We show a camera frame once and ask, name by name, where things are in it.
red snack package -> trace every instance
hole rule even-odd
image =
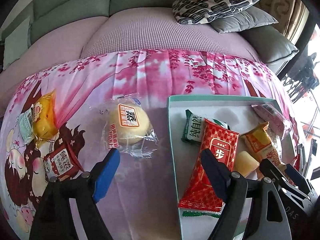
[[[204,137],[200,153],[210,149],[218,161],[233,170],[239,134],[217,125],[208,119],[204,120]],[[178,207],[204,211],[220,212],[222,199],[218,198],[201,165],[200,154],[193,169],[189,185],[185,190]]]
[[[63,181],[76,176],[79,170],[84,171],[72,148],[66,142],[59,149],[47,154],[43,164],[47,181],[51,177],[57,177]]]

green snack package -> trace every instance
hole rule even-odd
[[[187,122],[183,130],[181,140],[183,142],[190,142],[194,144],[201,144],[203,131],[204,131],[204,117],[193,114],[189,109],[186,110]],[[229,129],[227,123],[207,118],[208,120],[222,126],[225,129]]]
[[[19,128],[24,143],[29,144],[35,137],[33,133],[33,111],[32,107],[19,115]]]

pink snack package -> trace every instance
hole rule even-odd
[[[276,110],[270,104],[263,105],[251,105],[254,111],[260,116],[265,122],[269,122],[269,127],[273,130],[276,135],[279,135],[280,139],[283,140],[291,130],[291,122]]]

metal bolt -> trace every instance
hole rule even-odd
[[[239,174],[238,172],[236,172],[236,171],[232,172],[232,173],[231,173],[231,176],[234,177],[234,178],[236,178],[236,179],[237,179],[237,178],[240,178],[240,174]]]
[[[49,179],[50,182],[56,182],[57,181],[57,177],[53,176]]]
[[[88,172],[88,171],[84,171],[81,173],[81,177],[84,179],[88,178],[89,176],[90,176],[90,172]]]
[[[264,181],[265,183],[271,183],[271,179],[270,179],[269,177],[264,177],[264,178],[263,178],[263,181]]]

beige bread piece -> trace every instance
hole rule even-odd
[[[123,127],[120,125],[120,113],[117,107],[109,114],[109,124],[116,125],[116,133],[118,142],[121,145],[135,144],[142,140],[150,127],[150,120],[147,113],[136,104],[125,104],[126,106],[133,107],[135,109],[136,117],[139,123],[139,127]]]
[[[255,160],[248,152],[242,151],[236,155],[234,171],[239,172],[246,177],[256,168],[259,167],[259,162]]]

